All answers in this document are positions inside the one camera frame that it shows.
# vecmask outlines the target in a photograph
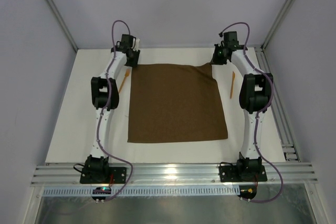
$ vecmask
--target wooden skewer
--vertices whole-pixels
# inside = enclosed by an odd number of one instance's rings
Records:
[[[130,70],[130,68],[128,68],[128,69],[126,70],[124,79],[122,80],[122,83],[121,83],[121,85],[120,85],[120,88],[119,88],[119,91],[118,91],[119,94],[120,94],[120,92],[121,92],[122,87],[124,86],[124,83],[125,83],[125,81],[126,81],[126,78],[130,75],[130,72],[131,72],[131,70]]]
[[[233,95],[233,84],[235,83],[235,77],[236,77],[236,74],[232,71],[232,83],[231,83],[230,99],[232,99],[232,95]]]

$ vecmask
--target brown cloth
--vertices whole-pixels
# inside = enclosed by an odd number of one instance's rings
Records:
[[[221,97],[210,64],[153,64],[132,69],[128,142],[226,138]]]

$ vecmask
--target gray wall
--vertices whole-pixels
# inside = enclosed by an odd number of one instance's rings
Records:
[[[304,161],[336,210],[336,1],[296,0],[267,48]]]
[[[218,33],[238,21],[251,25],[249,44],[260,45],[285,0],[54,1],[79,48],[109,48],[111,23],[120,18],[142,47],[213,46]],[[243,41],[246,28],[235,29]]]
[[[27,207],[74,58],[44,0],[0,0],[1,223],[17,223]]]

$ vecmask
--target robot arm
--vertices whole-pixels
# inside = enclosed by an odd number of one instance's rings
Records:
[[[123,52],[117,51],[115,53],[115,56],[116,57],[113,58],[114,57],[114,52],[112,52],[111,53],[111,59],[110,59],[108,65],[107,65],[107,66],[109,66],[110,63],[113,61],[113,64],[108,71],[108,76],[109,76],[111,84],[112,84],[112,93],[111,93],[112,107],[110,109],[104,110],[102,119],[100,119],[100,114],[102,113],[102,108],[97,108],[96,107],[96,129],[98,128],[98,123],[100,121],[98,134],[99,134],[100,144],[103,146],[104,150],[107,149],[111,119],[112,119],[112,116],[113,116],[113,113],[114,113],[114,109],[116,108],[116,106],[118,106],[118,103],[119,103],[119,96],[118,96],[118,101],[116,101],[116,96],[118,94],[118,89],[117,89],[117,85],[115,83],[115,80],[117,79],[121,68],[127,63],[127,56]],[[98,78],[93,77],[92,82],[93,83],[99,82],[99,81],[104,82],[104,83],[106,82],[106,85],[107,85],[107,81],[106,81],[107,68],[108,67],[106,67],[104,72]],[[100,158],[100,157],[106,158],[107,155],[102,152],[102,150],[100,149],[96,140],[97,140],[97,136],[95,134],[94,140],[93,140],[93,146],[92,146],[90,154],[92,155],[92,157],[95,157],[95,158]]]
[[[118,174],[125,175],[126,168],[124,167],[114,167],[113,171],[111,170],[108,156],[98,145],[97,139],[100,140],[102,148],[106,150],[111,118],[119,104],[119,93],[115,80],[124,65],[128,67],[136,67],[138,65],[140,51],[137,48],[139,41],[139,39],[131,35],[123,34],[121,41],[117,42],[116,51],[111,50],[111,59],[104,72],[99,77],[91,79],[91,96],[92,104],[96,108],[97,130],[95,131],[90,155],[81,171],[81,184],[109,183],[112,173],[116,181],[119,180],[117,178]],[[111,90],[106,79],[107,77],[111,83]],[[125,176],[120,177],[121,183],[124,182],[124,178]]]
[[[255,127],[257,112],[264,108],[268,103],[271,95],[270,83],[266,78],[256,71],[259,68],[253,68],[244,56],[244,46],[239,45],[237,40],[237,32],[230,31],[224,33],[224,39],[221,44],[215,45],[215,52],[211,60],[213,65],[227,64],[227,60],[232,62],[239,70],[240,74],[244,77],[242,89],[239,94],[239,104],[244,109],[245,116],[245,129],[244,141],[241,149],[243,157],[250,159],[258,159],[259,155],[254,146]],[[266,110],[259,114],[258,129],[256,132],[256,139],[260,148],[261,127],[265,117]]]
[[[250,75],[251,77],[260,76],[260,73],[257,72],[255,69],[253,69],[251,65],[247,62],[247,60],[245,59],[243,50],[234,51],[232,53],[231,62],[238,68],[242,76],[246,76],[246,75]],[[243,99],[242,95],[240,95],[239,99],[240,99],[239,103],[240,105],[242,105],[242,102],[243,102],[241,101],[241,99]],[[256,148],[254,146],[256,116],[257,116],[257,111],[252,111],[252,113],[250,113],[250,111],[244,109],[245,128],[244,128],[244,141],[243,141],[243,145],[241,149],[241,154],[243,155],[243,157],[249,157],[251,159],[259,157],[256,151]],[[261,127],[263,124],[262,122],[264,121],[264,117],[265,117],[265,113],[259,114],[259,122],[258,122],[258,129],[257,129],[257,143],[258,143],[259,148],[261,146],[260,136],[261,136]]]

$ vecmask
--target white tabletop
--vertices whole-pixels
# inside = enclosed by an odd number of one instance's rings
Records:
[[[174,63],[200,66],[210,62],[213,51],[213,48],[141,49],[139,64]],[[248,50],[248,55],[257,64],[253,48]],[[110,49],[78,51],[46,158],[47,163],[84,162],[90,154],[96,130],[90,81],[92,77],[97,77],[103,72],[110,57]],[[118,86],[124,78],[125,70],[126,67],[123,67],[117,78]],[[235,72],[236,79],[233,98],[230,99],[232,71]],[[238,101],[243,78],[231,63],[213,66],[213,77],[217,80],[221,94],[228,139],[162,144],[128,143],[131,86],[129,76],[112,118],[107,150],[132,163],[236,162],[244,137],[244,113]],[[265,116],[260,145],[263,155],[271,162],[285,161],[271,109],[268,109]]]

